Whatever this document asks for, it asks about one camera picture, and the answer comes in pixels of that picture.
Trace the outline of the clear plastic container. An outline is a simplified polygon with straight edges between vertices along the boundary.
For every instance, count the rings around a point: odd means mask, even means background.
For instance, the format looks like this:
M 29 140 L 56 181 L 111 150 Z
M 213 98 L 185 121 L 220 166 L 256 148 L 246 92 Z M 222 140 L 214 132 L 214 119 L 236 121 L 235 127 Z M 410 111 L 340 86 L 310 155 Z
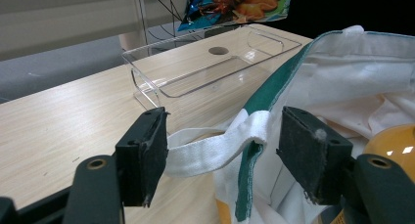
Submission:
M 197 93 L 211 98 L 249 87 L 301 48 L 291 33 L 261 24 L 191 32 L 125 52 L 134 97 L 146 109 L 172 109 Z

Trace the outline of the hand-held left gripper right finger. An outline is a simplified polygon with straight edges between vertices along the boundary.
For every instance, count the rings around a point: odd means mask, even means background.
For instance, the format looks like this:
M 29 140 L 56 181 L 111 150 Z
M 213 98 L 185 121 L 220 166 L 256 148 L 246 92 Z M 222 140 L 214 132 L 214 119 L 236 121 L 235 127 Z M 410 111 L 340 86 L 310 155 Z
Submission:
M 276 154 L 312 203 L 340 201 L 342 167 L 351 150 L 349 140 L 310 112 L 288 106 L 282 109 Z

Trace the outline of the blue chip bag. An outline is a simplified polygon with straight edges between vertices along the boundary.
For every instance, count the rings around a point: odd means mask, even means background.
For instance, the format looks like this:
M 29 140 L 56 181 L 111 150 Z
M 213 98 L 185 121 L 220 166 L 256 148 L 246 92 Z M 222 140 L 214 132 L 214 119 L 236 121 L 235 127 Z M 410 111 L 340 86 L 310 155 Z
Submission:
M 187 0 L 178 30 L 285 19 L 291 0 Z

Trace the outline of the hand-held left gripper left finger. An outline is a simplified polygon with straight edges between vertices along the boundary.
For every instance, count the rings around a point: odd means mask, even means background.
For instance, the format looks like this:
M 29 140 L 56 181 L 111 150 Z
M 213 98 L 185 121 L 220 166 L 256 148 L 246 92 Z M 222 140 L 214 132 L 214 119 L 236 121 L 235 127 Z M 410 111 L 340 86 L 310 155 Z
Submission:
M 124 206 L 149 207 L 168 155 L 164 107 L 143 112 L 115 145 L 115 161 Z

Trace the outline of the orange juice bottle white cap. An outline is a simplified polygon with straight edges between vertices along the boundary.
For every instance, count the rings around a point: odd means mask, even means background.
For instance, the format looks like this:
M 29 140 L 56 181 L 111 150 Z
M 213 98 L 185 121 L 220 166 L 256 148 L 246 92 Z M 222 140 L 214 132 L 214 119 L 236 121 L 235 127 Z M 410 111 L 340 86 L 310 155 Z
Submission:
M 415 124 L 398 125 L 381 131 L 369 140 L 363 153 L 394 161 L 415 183 Z

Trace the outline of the white canvas tote bag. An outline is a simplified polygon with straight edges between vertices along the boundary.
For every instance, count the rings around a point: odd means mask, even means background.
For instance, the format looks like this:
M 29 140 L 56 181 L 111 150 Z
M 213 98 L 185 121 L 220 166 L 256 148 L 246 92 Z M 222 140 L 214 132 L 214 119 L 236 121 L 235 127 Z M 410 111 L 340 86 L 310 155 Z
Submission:
M 268 77 L 230 124 L 169 136 L 165 174 L 211 173 L 220 224 L 312 224 L 322 207 L 276 154 L 285 106 L 314 113 L 358 146 L 415 123 L 415 36 L 359 25 L 320 35 Z

